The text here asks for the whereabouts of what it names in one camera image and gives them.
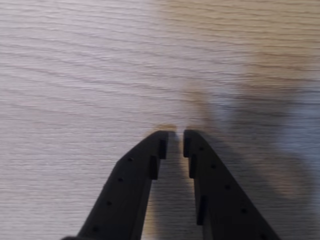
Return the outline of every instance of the mounting hole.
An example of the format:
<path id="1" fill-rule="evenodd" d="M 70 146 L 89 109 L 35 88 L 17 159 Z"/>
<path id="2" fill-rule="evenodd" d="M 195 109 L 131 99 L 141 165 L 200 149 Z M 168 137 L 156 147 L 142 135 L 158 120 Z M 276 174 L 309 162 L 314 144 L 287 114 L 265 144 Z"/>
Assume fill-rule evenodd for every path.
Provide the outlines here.
<path id="1" fill-rule="evenodd" d="M 242 212 L 243 214 L 246 214 L 246 213 L 248 212 L 248 210 L 243 207 L 243 208 L 241 208 L 241 212 Z"/>
<path id="2" fill-rule="evenodd" d="M 262 240 L 267 240 L 268 238 L 267 238 L 267 236 L 265 235 L 265 234 L 260 234 L 260 238 L 262 239 Z"/>
<path id="3" fill-rule="evenodd" d="M 99 232 L 99 226 L 94 225 L 93 228 L 92 228 L 92 231 L 95 232 L 95 233 Z"/>

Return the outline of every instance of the table surface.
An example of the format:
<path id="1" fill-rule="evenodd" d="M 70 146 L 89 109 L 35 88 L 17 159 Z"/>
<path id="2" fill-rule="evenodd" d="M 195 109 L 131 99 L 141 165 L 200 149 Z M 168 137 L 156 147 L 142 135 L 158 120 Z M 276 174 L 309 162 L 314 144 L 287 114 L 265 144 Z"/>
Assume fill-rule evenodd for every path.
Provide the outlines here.
<path id="1" fill-rule="evenodd" d="M 202 239 L 186 128 L 283 240 L 320 239 L 320 1 L 0 0 L 2 239 L 75 235 L 159 129 L 142 239 Z"/>

